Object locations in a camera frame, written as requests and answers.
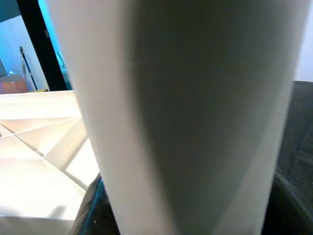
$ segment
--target white wall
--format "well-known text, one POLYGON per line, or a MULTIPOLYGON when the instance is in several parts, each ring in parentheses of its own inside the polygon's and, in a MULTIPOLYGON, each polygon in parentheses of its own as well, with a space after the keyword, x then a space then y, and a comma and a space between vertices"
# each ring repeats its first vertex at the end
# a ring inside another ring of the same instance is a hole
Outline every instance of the white wall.
MULTIPOLYGON (((21 16, 0 23, 0 59, 7 72, 23 76, 20 46, 23 47, 26 59, 38 89, 48 88, 44 72, 40 66, 34 47, 29 38, 21 16)), ((33 84, 26 69, 28 84, 33 84)))
POLYGON ((311 3, 306 29, 298 61, 298 68, 294 78, 296 81, 313 82, 313 4, 311 3))

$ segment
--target black fabric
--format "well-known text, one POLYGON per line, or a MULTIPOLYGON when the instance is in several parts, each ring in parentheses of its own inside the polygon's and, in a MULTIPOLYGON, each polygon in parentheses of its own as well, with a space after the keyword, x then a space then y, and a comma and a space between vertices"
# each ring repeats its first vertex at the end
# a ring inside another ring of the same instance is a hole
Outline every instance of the black fabric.
POLYGON ((119 235, 100 174, 88 187, 69 235, 119 235))
POLYGON ((313 234, 313 83, 294 82, 264 235, 313 234))

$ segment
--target metal pole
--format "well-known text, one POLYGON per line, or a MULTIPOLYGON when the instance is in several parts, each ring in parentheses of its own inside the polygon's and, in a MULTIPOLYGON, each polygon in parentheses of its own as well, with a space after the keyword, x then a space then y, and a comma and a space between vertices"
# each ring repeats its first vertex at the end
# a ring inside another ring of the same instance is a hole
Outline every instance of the metal pole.
POLYGON ((35 80, 34 80, 34 77, 33 77, 32 73, 31 73, 31 71, 30 71, 28 62, 27 62, 27 60, 26 60, 26 57, 25 57, 25 54, 24 54, 24 51, 23 51, 23 47, 20 47, 20 53, 21 53, 21 55, 22 55, 22 66, 23 66, 23 72, 24 72, 25 81, 26 81, 26 71, 25 71, 25 64, 26 64, 27 69, 28 69, 28 72, 29 72, 29 75, 30 75, 30 77, 31 77, 31 80, 33 81, 33 84, 34 84, 34 86, 35 86, 35 89, 38 90, 37 85, 36 85, 35 80))

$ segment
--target black cloth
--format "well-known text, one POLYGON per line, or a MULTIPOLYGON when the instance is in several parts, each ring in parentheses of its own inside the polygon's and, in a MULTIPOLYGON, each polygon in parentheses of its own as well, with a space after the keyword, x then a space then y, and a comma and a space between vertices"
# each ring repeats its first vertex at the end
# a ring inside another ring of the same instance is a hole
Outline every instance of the black cloth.
POLYGON ((100 174, 86 191, 69 235, 119 235, 100 174))

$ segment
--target white paper structure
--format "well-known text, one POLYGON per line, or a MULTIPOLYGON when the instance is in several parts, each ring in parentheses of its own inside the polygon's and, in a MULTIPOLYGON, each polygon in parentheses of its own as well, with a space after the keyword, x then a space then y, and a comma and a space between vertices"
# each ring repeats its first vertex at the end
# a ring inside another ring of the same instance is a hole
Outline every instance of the white paper structure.
POLYGON ((99 172, 73 92, 1 95, 0 110, 0 216, 73 220, 99 172))

